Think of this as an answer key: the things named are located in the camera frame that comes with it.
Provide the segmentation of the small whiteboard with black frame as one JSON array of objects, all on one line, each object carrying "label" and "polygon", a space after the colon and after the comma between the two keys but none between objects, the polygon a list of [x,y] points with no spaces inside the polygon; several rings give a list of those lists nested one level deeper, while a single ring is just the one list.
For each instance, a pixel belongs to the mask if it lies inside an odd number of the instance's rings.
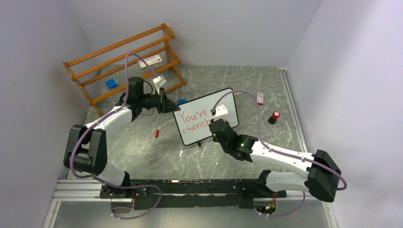
[{"label": "small whiteboard with black frame", "polygon": [[183,145],[188,146],[212,136],[209,130],[210,120],[214,118],[211,109],[219,98],[229,91],[232,91],[232,88],[195,98],[179,105],[180,110],[173,112]]}]

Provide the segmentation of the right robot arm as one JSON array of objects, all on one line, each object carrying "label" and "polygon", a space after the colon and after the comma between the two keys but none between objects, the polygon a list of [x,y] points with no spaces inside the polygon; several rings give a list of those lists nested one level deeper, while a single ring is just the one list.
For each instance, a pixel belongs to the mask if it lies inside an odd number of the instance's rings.
[{"label": "right robot arm", "polygon": [[256,137],[237,134],[222,119],[209,125],[214,142],[236,160],[267,162],[285,172],[265,171],[256,189],[259,195],[269,196],[283,190],[304,191],[318,200],[334,202],[339,190],[341,170],[323,150],[315,153],[297,152],[277,147]]}]

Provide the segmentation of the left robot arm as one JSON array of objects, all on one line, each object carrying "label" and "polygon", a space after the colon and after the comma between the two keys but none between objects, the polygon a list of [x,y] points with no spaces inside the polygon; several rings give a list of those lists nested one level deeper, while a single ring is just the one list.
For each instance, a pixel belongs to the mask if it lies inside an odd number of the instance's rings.
[{"label": "left robot arm", "polygon": [[69,132],[63,164],[72,172],[85,172],[111,186],[110,194],[124,198],[131,193],[130,175],[115,167],[107,159],[107,139],[123,126],[141,115],[143,109],[153,109],[160,114],[179,111],[178,104],[167,97],[162,87],[163,76],[153,79],[150,93],[144,93],[145,80],[130,77],[128,91],[104,116],[86,125],[74,125]]}]

